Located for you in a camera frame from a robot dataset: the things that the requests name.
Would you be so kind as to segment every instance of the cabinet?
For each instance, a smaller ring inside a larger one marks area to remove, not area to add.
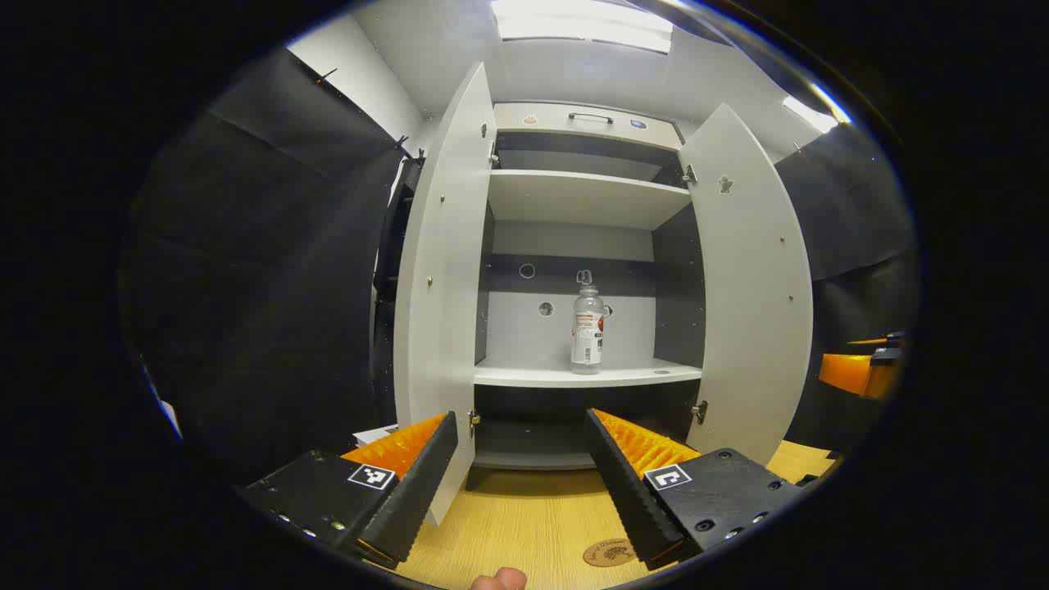
[[[580,267],[612,308],[592,376],[569,371]],[[764,463],[808,368],[805,244],[728,105],[682,142],[670,123],[618,110],[493,105],[477,64],[419,181],[393,335],[398,421],[458,421],[431,522],[472,464],[591,466],[577,435],[588,406]]]

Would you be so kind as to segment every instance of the door hinge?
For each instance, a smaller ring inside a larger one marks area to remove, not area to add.
[[[480,424],[480,415],[477,414],[476,409],[471,409],[470,414],[467,414],[467,417],[470,418],[470,438],[472,439],[473,429],[477,426],[477,424]]]
[[[697,424],[703,424],[703,421],[707,419],[707,400],[700,402],[700,405],[692,406],[692,416],[695,417]]]

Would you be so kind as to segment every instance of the ceiling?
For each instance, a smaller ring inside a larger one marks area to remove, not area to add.
[[[819,136],[738,49],[675,28],[669,55],[590,41],[504,42],[488,0],[379,0],[354,18],[427,118],[444,113],[470,65],[485,62],[493,101],[606,105],[678,122],[688,135],[721,104],[773,161]]]

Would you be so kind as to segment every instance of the orange object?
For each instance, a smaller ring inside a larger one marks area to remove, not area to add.
[[[870,355],[823,355],[819,380],[839,389],[863,395],[871,376]]]
[[[896,378],[899,377],[899,374],[900,365],[898,363],[872,366],[871,377],[868,379],[866,387],[864,387],[863,393],[860,394],[860,396],[876,400],[884,400],[889,391],[896,384]]]
[[[378,441],[366,444],[360,448],[342,456],[343,459],[366,463],[374,467],[382,467],[394,471],[402,480],[411,468],[415,458],[423,451],[423,447],[429,442],[430,437],[436,431],[441,421],[445,419],[444,414],[434,416],[429,420],[424,420],[398,430],[392,435],[383,437]]]
[[[633,422],[594,409],[619,449],[626,456],[638,478],[645,471],[695,459],[699,451]]]

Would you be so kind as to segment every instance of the round coaster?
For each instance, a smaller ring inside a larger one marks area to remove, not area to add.
[[[630,542],[625,539],[609,539],[595,543],[583,551],[583,561],[599,568],[621,566],[634,559],[637,559],[634,547],[630,547]]]

